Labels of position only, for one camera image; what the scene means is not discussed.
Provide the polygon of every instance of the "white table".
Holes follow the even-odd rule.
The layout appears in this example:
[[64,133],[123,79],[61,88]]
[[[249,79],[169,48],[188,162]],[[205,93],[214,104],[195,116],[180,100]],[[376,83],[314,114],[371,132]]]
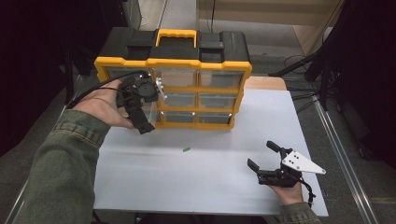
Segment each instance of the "white table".
[[[157,129],[140,135],[111,128],[100,149],[94,209],[279,214],[275,193],[259,185],[247,166],[250,158],[263,170],[279,168],[280,155],[265,146],[267,140],[310,158],[288,91],[245,90],[230,131]],[[191,150],[183,152],[186,147]],[[303,177],[317,195],[313,210],[326,217],[316,176]]]

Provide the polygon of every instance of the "yellow handle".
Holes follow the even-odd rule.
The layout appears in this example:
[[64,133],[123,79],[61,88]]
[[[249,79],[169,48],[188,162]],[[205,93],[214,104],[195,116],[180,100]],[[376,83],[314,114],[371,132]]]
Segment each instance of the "yellow handle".
[[177,38],[193,38],[194,47],[196,48],[197,32],[194,30],[172,30],[172,29],[160,29],[157,35],[157,41],[155,47],[160,46],[161,37],[177,37]]

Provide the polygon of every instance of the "sleeve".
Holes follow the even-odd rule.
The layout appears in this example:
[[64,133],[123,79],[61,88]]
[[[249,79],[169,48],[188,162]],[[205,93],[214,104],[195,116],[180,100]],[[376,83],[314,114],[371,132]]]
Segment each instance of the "sleeve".
[[280,223],[314,223],[319,224],[321,221],[309,207],[308,203],[294,203],[280,206]]
[[99,147],[110,127],[65,110],[35,154],[15,223],[90,223]]

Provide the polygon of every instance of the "human hand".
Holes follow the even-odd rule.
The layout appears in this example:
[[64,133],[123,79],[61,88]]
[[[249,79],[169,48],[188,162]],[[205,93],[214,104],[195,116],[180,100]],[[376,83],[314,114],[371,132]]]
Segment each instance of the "human hand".
[[[102,88],[117,89],[121,82],[114,80]],[[85,96],[72,109],[91,114],[109,126],[132,129],[134,125],[129,119],[123,117],[117,109],[117,92],[109,89],[98,89]]]
[[281,188],[276,186],[268,187],[277,194],[283,205],[302,203],[304,201],[302,185],[300,182],[297,182],[293,188]]

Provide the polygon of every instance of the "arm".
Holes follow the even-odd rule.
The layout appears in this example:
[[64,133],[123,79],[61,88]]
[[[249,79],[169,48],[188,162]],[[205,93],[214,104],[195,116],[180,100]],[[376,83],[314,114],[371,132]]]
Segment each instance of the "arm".
[[321,223],[308,203],[304,202],[301,183],[297,183],[293,188],[269,187],[282,202],[280,223]]
[[117,111],[116,96],[113,90],[94,91],[64,111],[35,154],[15,223],[91,222],[98,149],[110,126],[133,127]]

